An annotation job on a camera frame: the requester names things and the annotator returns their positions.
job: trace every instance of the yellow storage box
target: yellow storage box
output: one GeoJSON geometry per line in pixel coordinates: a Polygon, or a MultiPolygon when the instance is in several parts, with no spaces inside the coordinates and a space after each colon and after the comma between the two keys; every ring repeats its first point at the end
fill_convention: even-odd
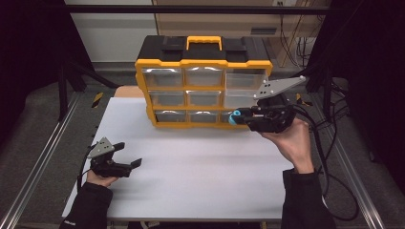
{"type": "Polygon", "coordinates": [[[239,128],[228,123],[272,70],[260,37],[147,36],[135,63],[156,127],[239,128]]]}

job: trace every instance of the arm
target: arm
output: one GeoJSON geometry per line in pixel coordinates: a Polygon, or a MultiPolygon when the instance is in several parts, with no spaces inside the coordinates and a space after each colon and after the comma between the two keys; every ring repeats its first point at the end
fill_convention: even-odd
{"type": "Polygon", "coordinates": [[[107,187],[116,180],[117,177],[99,177],[89,171],[86,183],[75,197],[71,212],[63,219],[59,228],[106,228],[107,210],[113,198],[113,192],[107,187]]]}
{"type": "Polygon", "coordinates": [[[308,123],[295,118],[282,133],[261,135],[274,142],[281,154],[294,166],[294,169],[283,172],[286,198],[282,228],[336,228],[322,200],[321,185],[314,173],[308,123]]]}

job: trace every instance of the plastic drawer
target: plastic drawer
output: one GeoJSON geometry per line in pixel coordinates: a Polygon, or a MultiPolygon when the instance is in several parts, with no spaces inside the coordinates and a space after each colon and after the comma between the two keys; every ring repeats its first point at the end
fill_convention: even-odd
{"type": "Polygon", "coordinates": [[[222,123],[229,123],[229,117],[234,111],[224,111],[221,112],[221,122],[222,123]]]}
{"type": "Polygon", "coordinates": [[[226,70],[225,87],[227,90],[258,90],[265,79],[265,70],[230,69],[226,70]]]}
{"type": "Polygon", "coordinates": [[[155,110],[157,122],[185,122],[185,111],[155,110]]]}
{"type": "Polygon", "coordinates": [[[213,67],[185,69],[185,84],[191,86],[222,86],[223,70],[213,67]]]}
{"type": "Polygon", "coordinates": [[[224,107],[227,109],[251,107],[257,105],[253,99],[256,90],[227,90],[224,95],[224,107]]]}
{"type": "Polygon", "coordinates": [[[148,87],[182,87],[181,69],[142,69],[148,87]]]}
{"type": "Polygon", "coordinates": [[[188,111],[190,122],[216,123],[217,111],[188,111]]]}
{"type": "Polygon", "coordinates": [[[220,106],[221,91],[186,91],[190,106],[220,106]]]}
{"type": "Polygon", "coordinates": [[[183,106],[184,92],[183,91],[149,91],[153,105],[160,106],[183,106]]]}

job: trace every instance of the black curtain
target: black curtain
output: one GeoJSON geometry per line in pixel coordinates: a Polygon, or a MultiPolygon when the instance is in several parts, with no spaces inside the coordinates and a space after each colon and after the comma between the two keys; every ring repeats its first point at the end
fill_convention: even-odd
{"type": "MultiPolygon", "coordinates": [[[[0,144],[33,90],[57,82],[70,60],[94,70],[71,15],[46,10],[63,0],[2,1],[0,6],[0,144]]],[[[71,72],[79,78],[80,73],[71,72]]]]}
{"type": "MultiPolygon", "coordinates": [[[[346,6],[351,1],[333,2],[346,6]]],[[[327,58],[323,68],[332,77],[348,79],[348,104],[356,124],[405,194],[405,1],[365,0],[350,23],[344,21],[325,21],[310,62],[327,58]],[[322,52],[340,29],[334,52],[322,52]]]]}

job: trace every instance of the yellow handle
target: yellow handle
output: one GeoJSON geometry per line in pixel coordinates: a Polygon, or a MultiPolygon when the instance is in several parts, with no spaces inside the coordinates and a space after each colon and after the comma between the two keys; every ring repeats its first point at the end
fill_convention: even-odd
{"type": "Polygon", "coordinates": [[[188,36],[187,37],[187,49],[190,43],[218,43],[220,51],[223,49],[223,43],[220,36],[188,36]]]}

